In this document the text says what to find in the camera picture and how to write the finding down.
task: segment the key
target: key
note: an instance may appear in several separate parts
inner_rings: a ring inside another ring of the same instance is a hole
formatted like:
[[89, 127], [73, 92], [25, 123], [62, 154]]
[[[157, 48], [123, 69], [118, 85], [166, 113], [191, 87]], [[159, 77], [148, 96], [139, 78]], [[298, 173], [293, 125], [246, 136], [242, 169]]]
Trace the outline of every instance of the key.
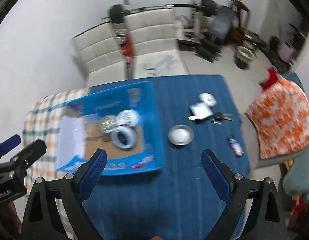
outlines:
[[212, 119], [211, 123], [222, 126], [222, 123], [218, 122], [216, 119]]
[[230, 118], [230, 116], [232, 116], [232, 114], [223, 114], [221, 112], [216, 112], [213, 115], [213, 118], [216, 119], [217, 121], [222, 121], [222, 120], [229, 120], [232, 121], [232, 119]]

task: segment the checkered blanket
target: checkered blanket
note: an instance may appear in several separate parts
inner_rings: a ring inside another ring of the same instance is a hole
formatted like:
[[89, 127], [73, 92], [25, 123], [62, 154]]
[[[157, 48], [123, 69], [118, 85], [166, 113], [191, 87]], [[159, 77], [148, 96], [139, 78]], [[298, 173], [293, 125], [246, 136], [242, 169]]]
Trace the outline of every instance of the checkered blanket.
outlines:
[[[56, 150], [58, 147], [61, 119], [65, 112], [67, 102], [83, 97], [89, 92], [88, 88], [68, 91], [48, 96], [38, 101], [27, 115], [22, 131], [23, 146], [27, 146], [37, 139], [45, 141], [46, 154], [37, 160], [29, 169], [25, 177], [25, 187], [29, 196], [31, 187], [38, 177], [45, 180], [61, 179], [65, 173], [56, 171]], [[61, 201], [57, 201], [61, 219], [69, 223]]]

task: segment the orange patterned cloth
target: orange patterned cloth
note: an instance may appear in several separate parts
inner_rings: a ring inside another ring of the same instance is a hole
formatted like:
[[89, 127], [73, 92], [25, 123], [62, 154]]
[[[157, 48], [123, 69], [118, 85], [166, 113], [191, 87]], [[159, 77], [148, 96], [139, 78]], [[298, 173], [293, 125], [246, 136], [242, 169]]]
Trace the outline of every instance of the orange patterned cloth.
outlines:
[[309, 102], [294, 82], [280, 78], [254, 100], [247, 116], [257, 130], [261, 159], [298, 152], [309, 145]]

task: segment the white roll of tape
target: white roll of tape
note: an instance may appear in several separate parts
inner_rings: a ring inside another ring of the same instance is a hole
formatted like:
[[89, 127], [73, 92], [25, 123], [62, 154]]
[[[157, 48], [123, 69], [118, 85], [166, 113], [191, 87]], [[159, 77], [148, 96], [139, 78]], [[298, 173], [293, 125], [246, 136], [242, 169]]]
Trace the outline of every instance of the white roll of tape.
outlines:
[[135, 127], [140, 120], [140, 115], [136, 110], [129, 109], [121, 111], [117, 114], [118, 125], [128, 125], [130, 127]]
[[121, 125], [111, 132], [111, 140], [115, 146], [127, 150], [136, 144], [137, 134], [131, 127]]
[[202, 93], [199, 95], [199, 99], [210, 107], [216, 106], [216, 99], [212, 94]]

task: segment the red cloth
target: red cloth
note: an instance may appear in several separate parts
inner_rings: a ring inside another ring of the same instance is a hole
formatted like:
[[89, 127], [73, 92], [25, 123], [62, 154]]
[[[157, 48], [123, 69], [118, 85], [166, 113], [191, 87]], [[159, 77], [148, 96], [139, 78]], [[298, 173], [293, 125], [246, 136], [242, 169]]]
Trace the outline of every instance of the red cloth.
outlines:
[[134, 55], [129, 35], [126, 35], [125, 44], [122, 46], [122, 52], [127, 57], [127, 62], [132, 64]]
[[292, 211], [292, 216], [295, 217], [299, 212], [306, 208], [306, 204], [304, 203], [302, 196], [300, 196], [299, 199], [293, 200], [293, 202], [295, 203], [295, 206]]
[[275, 82], [278, 81], [277, 73], [274, 69], [268, 69], [269, 77], [266, 82], [262, 84], [262, 90], [265, 91], [267, 88], [271, 87]]

